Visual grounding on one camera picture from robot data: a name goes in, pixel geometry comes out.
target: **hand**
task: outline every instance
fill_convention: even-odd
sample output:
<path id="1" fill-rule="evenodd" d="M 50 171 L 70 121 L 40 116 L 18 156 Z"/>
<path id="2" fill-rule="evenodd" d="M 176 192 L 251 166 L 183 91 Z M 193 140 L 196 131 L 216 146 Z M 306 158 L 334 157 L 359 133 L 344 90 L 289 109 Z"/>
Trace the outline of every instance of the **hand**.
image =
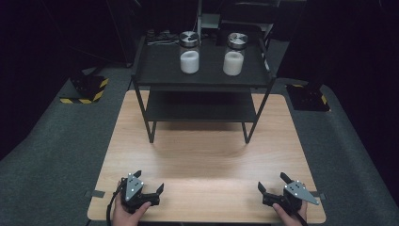
<path id="1" fill-rule="evenodd" d="M 138 221 L 143 217 L 144 213 L 150 208 L 151 203 L 145 202 L 134 214 L 129 214 L 123 207 L 121 202 L 120 193 L 115 199 L 115 209 L 113 216 L 114 226 L 136 226 Z"/>
<path id="2" fill-rule="evenodd" d="M 298 218 L 295 216 L 289 216 L 285 210 L 279 206 L 277 203 L 273 204 L 273 208 L 275 209 L 276 213 L 279 215 L 281 218 L 282 222 L 285 224 L 285 226 L 302 226 L 301 222 L 299 221 Z M 306 221 L 306 210 L 308 208 L 308 202 L 302 201 L 302 206 L 300 210 L 298 211 L 298 214 L 305 219 Z"/>

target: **metal lid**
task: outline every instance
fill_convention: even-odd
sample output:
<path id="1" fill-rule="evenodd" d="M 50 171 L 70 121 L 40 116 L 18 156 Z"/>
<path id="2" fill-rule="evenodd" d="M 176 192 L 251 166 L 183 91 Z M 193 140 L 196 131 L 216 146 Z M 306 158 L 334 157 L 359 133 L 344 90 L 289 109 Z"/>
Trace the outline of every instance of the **metal lid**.
<path id="1" fill-rule="evenodd" d="M 182 47 L 196 47 L 200 44 L 200 36 L 194 31 L 184 31 L 179 36 L 179 43 Z"/>
<path id="2" fill-rule="evenodd" d="M 247 48 L 248 36 L 240 33 L 231 33 L 227 38 L 227 45 L 231 49 L 242 50 Z"/>

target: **shelf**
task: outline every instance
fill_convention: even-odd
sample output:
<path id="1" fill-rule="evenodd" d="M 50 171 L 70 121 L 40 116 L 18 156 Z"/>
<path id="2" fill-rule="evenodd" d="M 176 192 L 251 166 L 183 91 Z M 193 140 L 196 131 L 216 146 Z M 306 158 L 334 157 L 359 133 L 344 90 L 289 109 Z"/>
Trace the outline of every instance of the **shelf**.
<path id="1" fill-rule="evenodd" d="M 151 90 L 148 121 L 254 122 L 255 107 L 246 91 Z"/>
<path id="2" fill-rule="evenodd" d="M 250 45 L 246 50 L 243 69 L 236 76 L 223 73 L 225 46 L 202 45 L 199 70 L 186 74 L 180 68 L 179 46 L 144 46 L 135 76 L 139 86 L 267 88 L 274 79 L 263 62 L 261 49 Z"/>

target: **wooden table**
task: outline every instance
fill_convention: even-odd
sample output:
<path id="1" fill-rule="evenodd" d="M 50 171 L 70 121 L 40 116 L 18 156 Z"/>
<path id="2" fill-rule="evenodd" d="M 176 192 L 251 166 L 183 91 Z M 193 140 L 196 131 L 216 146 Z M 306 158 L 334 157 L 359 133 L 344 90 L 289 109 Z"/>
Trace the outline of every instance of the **wooden table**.
<path id="1" fill-rule="evenodd" d="M 148 92 L 142 91 L 143 100 Z M 255 105 L 262 94 L 253 94 Z M 283 171 L 316 191 L 284 97 L 270 95 L 252 141 L 242 141 L 238 123 L 159 122 L 158 137 L 148 142 L 134 91 L 123 101 L 96 185 L 88 217 L 105 220 L 106 206 L 121 177 L 142 170 L 144 193 L 165 183 L 161 203 L 143 221 L 279 222 L 273 208 L 262 204 L 257 184 L 282 194 Z M 323 205 L 308 205 L 308 222 L 326 220 Z"/>

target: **gray floor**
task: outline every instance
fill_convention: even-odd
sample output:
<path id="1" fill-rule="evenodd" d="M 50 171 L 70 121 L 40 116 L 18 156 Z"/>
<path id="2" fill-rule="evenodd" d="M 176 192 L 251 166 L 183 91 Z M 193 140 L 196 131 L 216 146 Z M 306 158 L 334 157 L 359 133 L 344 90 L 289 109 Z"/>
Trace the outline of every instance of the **gray floor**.
<path id="1" fill-rule="evenodd" d="M 285 47 L 271 45 L 270 64 L 279 66 Z M 62 104 L 62 89 L 32 133 L 0 162 L 1 226 L 87 223 L 85 195 L 96 185 L 130 69 L 109 65 L 100 75 L 109 78 L 100 102 Z M 295 111 L 286 83 L 303 83 L 280 78 L 272 93 L 286 97 L 314 182 L 327 195 L 323 225 L 399 225 L 398 207 L 334 93 L 322 87 L 330 112 Z"/>

